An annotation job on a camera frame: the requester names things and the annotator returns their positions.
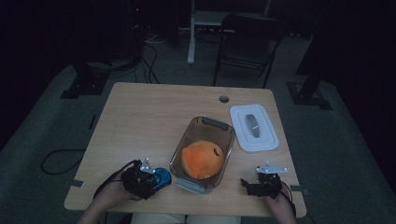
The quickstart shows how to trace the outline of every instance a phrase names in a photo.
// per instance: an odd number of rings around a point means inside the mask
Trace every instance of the chair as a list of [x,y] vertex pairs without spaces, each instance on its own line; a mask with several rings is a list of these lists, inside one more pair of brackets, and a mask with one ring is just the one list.
[[262,87],[265,88],[276,56],[276,50],[283,37],[289,32],[285,23],[276,19],[254,18],[232,13],[220,26],[220,43],[213,86],[216,86],[222,64],[261,69],[265,68]]

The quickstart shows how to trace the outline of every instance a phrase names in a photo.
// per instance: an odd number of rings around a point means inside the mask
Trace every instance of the black cable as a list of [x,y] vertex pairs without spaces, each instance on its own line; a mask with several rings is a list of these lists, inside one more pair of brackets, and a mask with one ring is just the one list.
[[157,52],[157,50],[156,50],[154,47],[152,47],[151,45],[145,44],[145,46],[147,46],[147,47],[149,47],[149,48],[151,48],[151,49],[154,50],[154,59],[152,60],[151,65],[149,65],[149,64],[146,62],[146,60],[145,60],[144,58],[142,58],[143,62],[144,62],[144,63],[148,66],[148,68],[149,68],[149,71],[148,71],[148,80],[150,81],[150,83],[152,83],[152,82],[151,82],[151,78],[150,78],[150,74],[152,74],[152,76],[155,78],[155,80],[157,81],[157,83],[160,84],[160,81],[159,81],[158,78],[155,76],[154,71],[152,70],[152,66],[154,65],[155,61],[157,60],[158,52]]
[[291,207],[291,210],[292,210],[293,213],[294,213],[294,212],[295,212],[295,207],[294,207],[293,200],[289,199],[289,197],[288,197],[284,192],[282,192],[282,190],[280,190],[279,193],[280,193],[281,195],[283,195],[283,197],[286,198],[286,200],[288,201],[288,203],[289,203],[289,205],[290,205],[290,207]]
[[142,62],[148,67],[148,79],[147,79],[147,78],[146,78],[146,67],[143,66],[143,68],[144,68],[144,77],[145,77],[146,83],[152,83],[152,81],[151,81],[151,75],[150,75],[151,69],[149,68],[148,63],[146,62],[146,60],[145,60],[144,58],[142,58]]
[[291,194],[291,189],[285,182],[283,182],[283,181],[280,181],[280,182],[282,182],[283,185],[286,186],[286,188],[289,190],[290,200],[291,200],[291,202],[293,202],[293,195]]
[[59,153],[59,152],[78,152],[78,151],[85,151],[85,150],[86,150],[86,149],[60,149],[60,150],[51,151],[49,154],[47,154],[47,155],[44,157],[43,161],[41,162],[41,165],[40,165],[41,171],[42,171],[43,173],[47,174],[47,175],[62,175],[62,174],[64,174],[64,173],[66,173],[66,172],[69,172],[70,170],[72,170],[73,168],[75,168],[76,166],[78,166],[78,165],[81,163],[82,158],[81,158],[80,160],[78,160],[78,161],[77,161],[74,165],[72,165],[71,167],[69,167],[69,168],[67,168],[67,169],[65,169],[65,170],[59,171],[59,172],[51,172],[51,171],[46,170],[46,168],[44,167],[44,164],[46,163],[46,161],[48,160],[48,158],[49,158],[50,156],[54,155],[55,153]]
[[118,71],[127,71],[129,69],[132,69],[134,67],[136,67],[139,63],[139,59],[138,58],[133,58],[130,59],[128,63],[124,63],[124,64],[120,64],[118,66],[111,66],[109,68],[98,68],[92,65],[88,66],[91,68],[91,70],[93,72],[104,72],[104,73],[112,73],[112,72],[118,72]]
[[146,67],[143,63],[142,63],[142,68],[143,68],[143,78],[146,80],[146,83],[149,83],[148,79],[146,77]]
[[134,70],[134,83],[137,83],[137,75],[136,75],[136,70],[137,68]]
[[138,62],[137,65],[133,68],[133,70],[131,70],[131,71],[125,70],[125,73],[124,73],[124,74],[121,74],[121,75],[120,75],[120,74],[110,75],[110,76],[108,77],[108,79],[126,77],[126,76],[128,76],[128,75],[130,75],[130,74],[132,74],[132,73],[134,73],[134,77],[135,77],[135,79],[136,79],[136,70],[139,68],[140,65],[141,65],[141,62]]
[[311,217],[311,214],[306,213],[306,215],[311,219],[312,223],[317,224],[317,222]]

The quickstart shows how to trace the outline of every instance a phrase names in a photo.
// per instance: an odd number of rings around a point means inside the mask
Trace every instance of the dark background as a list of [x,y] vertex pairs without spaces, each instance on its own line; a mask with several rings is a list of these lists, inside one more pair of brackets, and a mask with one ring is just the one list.
[[[197,9],[255,11],[261,1],[197,1]],[[337,87],[384,175],[396,159],[396,22],[391,1],[274,0],[269,16],[284,21],[295,35],[314,36],[298,75],[318,76]],[[2,1],[0,6],[1,141],[18,129],[54,76],[71,63],[109,63],[128,57],[135,46],[121,1]],[[177,42],[177,27],[190,25],[190,1],[133,1],[144,23]]]

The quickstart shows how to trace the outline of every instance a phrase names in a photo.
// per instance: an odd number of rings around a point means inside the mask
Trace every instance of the chair leg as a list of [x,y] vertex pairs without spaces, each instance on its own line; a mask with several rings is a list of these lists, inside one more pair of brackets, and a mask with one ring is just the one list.
[[220,66],[221,66],[221,58],[219,57],[216,59],[216,68],[215,68],[215,75],[213,77],[213,86],[216,86],[216,82],[218,80],[218,73],[220,71]]
[[216,86],[216,81],[217,81],[217,79],[218,79],[218,72],[219,72],[219,69],[218,69],[218,67],[216,66],[215,75],[214,75],[214,77],[213,77],[213,86]]
[[267,85],[267,81],[268,81],[268,77],[270,76],[271,73],[271,68],[272,68],[272,64],[268,64],[268,69],[267,69],[267,73],[265,74],[265,78],[264,78],[264,83],[262,83],[262,88],[265,89],[265,86]]
[[267,67],[267,65],[263,66],[262,70],[260,70],[259,78],[262,77],[262,74],[264,73],[264,70],[266,67]]

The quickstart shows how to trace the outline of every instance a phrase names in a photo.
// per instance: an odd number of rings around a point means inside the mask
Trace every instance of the gray carpet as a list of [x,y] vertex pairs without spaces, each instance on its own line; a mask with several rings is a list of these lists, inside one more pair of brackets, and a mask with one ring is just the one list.
[[[178,44],[150,43],[158,51],[153,66],[163,84],[210,86],[217,45],[212,35],[198,34],[195,65],[187,64],[189,39]],[[308,39],[288,36],[276,57],[267,88],[274,92],[291,155],[304,189],[308,213],[316,223],[396,223],[396,197],[375,163],[336,88],[319,85],[333,110],[295,105],[286,82],[304,81],[295,71],[309,45]],[[144,48],[148,63],[154,51]],[[92,116],[99,117],[115,82],[146,82],[148,69],[113,72],[102,95],[60,99],[76,73],[71,66],[60,73],[0,154],[0,223],[76,223],[81,212],[64,208],[64,199],[77,168],[62,175],[46,175],[40,163],[53,150],[85,148],[90,141]],[[254,72],[223,69],[219,86],[259,88]],[[83,152],[67,152],[46,163],[51,171],[74,164]],[[111,213],[107,223],[125,214]],[[243,217],[243,224],[275,223],[272,218]],[[309,217],[298,223],[313,223]]]

